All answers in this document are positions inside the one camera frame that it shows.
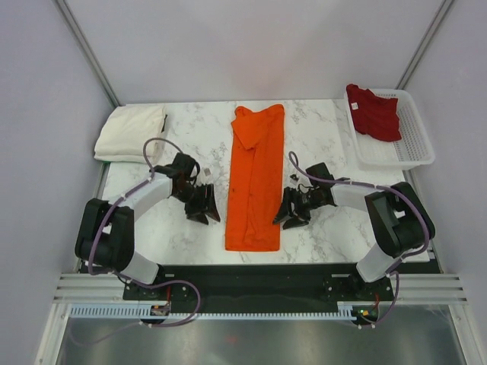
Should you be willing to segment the orange t shirt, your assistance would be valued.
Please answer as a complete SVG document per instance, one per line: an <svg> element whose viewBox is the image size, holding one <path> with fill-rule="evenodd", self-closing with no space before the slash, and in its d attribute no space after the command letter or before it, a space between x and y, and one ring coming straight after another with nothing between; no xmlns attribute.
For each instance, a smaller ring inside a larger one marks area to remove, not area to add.
<svg viewBox="0 0 487 365"><path fill-rule="evenodd" d="M235 110L228 187L225 249L275 252L280 227L273 223L282 202L285 108Z"/></svg>

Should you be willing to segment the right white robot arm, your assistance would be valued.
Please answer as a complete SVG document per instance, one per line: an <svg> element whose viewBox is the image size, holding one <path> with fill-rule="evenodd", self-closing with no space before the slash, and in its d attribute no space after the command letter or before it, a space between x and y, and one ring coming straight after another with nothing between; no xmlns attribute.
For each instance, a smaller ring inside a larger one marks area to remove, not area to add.
<svg viewBox="0 0 487 365"><path fill-rule="evenodd" d="M375 186L336 179L324 162L299 170L311 186L306 191L286 187L274 217L284 230L310 223L312 210L327 205L368 213L376 243L355 266L349 279L350 294L360 300L376 290L376 282L390 275L400 263L424 252L436 230L414 188L407 182Z"/></svg>

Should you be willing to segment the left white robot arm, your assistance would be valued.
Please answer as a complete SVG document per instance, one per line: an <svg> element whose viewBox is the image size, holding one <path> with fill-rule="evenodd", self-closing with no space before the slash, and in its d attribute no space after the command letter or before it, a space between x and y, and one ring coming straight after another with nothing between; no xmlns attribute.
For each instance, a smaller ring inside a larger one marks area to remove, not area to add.
<svg viewBox="0 0 487 365"><path fill-rule="evenodd" d="M154 205L168 198L184 204L186 218L201 224L221 220L213 184L197 185L200 166L194 158L177 153L173 162L150 167L150 175L129 191L110 200L93 198L84 207L75 243L75 255L88 263L88 272L101 267L141 283L151 299L161 298L167 281L159 276L160 265L135 250L135 223Z"/></svg>

